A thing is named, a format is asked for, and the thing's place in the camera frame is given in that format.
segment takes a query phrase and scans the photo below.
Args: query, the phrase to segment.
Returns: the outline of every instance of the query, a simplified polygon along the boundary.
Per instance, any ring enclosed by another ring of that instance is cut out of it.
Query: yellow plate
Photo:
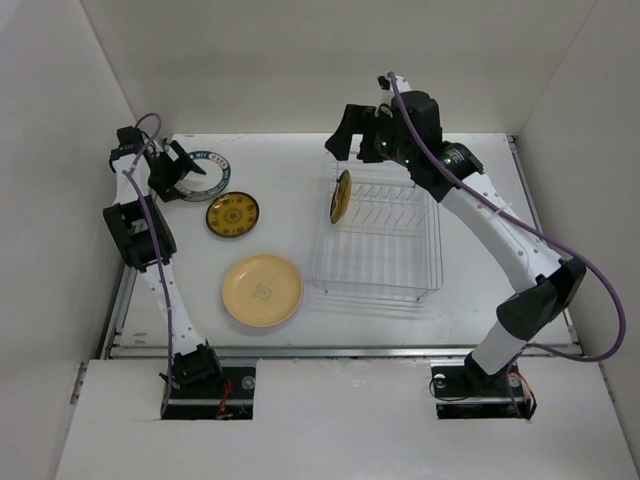
[[[349,173],[349,170],[344,170],[340,174],[336,189],[333,192],[333,198],[331,199],[331,210],[329,212],[331,223],[338,223],[344,216],[344,214],[347,212],[350,198],[351,174]]]
[[[236,263],[224,279],[222,300],[241,323],[272,327],[293,315],[304,293],[298,269],[275,255],[256,255]]]
[[[251,195],[230,192],[217,197],[207,209],[207,226],[216,235],[239,237],[258,222],[260,208]]]

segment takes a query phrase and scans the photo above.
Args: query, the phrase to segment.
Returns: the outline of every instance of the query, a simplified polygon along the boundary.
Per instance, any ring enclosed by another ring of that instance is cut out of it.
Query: dish rack
[[[333,192],[348,169],[351,197],[330,222]],[[395,164],[328,162],[321,189],[315,283],[327,294],[420,301],[442,286],[437,203]]]

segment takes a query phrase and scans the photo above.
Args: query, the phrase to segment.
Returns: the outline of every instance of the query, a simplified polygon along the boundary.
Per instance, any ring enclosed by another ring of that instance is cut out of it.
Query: hinge
[[[80,368],[78,368],[78,376],[76,377],[76,383],[73,385],[73,392],[71,392],[71,400],[69,403],[71,405],[75,405],[78,403],[78,399],[80,398],[80,390],[82,389],[82,385],[84,384],[84,376],[87,374],[88,363],[82,362],[80,364]]]

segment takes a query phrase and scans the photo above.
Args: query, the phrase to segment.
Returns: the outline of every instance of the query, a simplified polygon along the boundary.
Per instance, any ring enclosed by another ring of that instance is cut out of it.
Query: wall
[[[450,132],[519,131],[594,0],[83,0],[135,113],[182,133],[327,132],[390,69]]]
[[[0,477],[53,475],[117,254],[101,209],[131,112],[80,3],[0,12]]]
[[[527,122],[518,145],[542,223],[602,267],[627,310],[619,355],[604,363],[640,462],[640,2],[599,0]],[[587,281],[573,319],[589,353],[611,345],[614,310]]]

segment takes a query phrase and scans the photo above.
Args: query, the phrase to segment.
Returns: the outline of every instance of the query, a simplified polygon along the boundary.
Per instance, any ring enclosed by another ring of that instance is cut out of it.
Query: white table surface
[[[467,145],[516,213],[533,222],[505,135],[446,137]],[[496,307],[513,292],[494,259],[445,209],[440,209],[444,286],[423,303],[352,302],[314,288],[310,279],[327,138],[327,134],[176,137],[187,151],[212,150],[225,156],[232,169],[228,191],[246,191],[260,204],[254,230],[225,240],[205,225],[208,203],[159,202],[177,242],[174,270],[195,327],[214,346],[445,347],[479,343],[495,322]],[[259,253],[292,260],[307,281],[299,310],[270,329],[253,329],[235,321],[225,310],[220,293],[229,268]],[[545,327],[536,339],[558,345],[571,342],[563,317]],[[118,343],[124,347],[166,346],[166,327],[143,281],[136,282]]]
[[[92,361],[57,480],[632,480],[597,365],[523,358],[522,420],[437,420],[425,360],[258,363],[251,421],[160,421],[162,360]]]

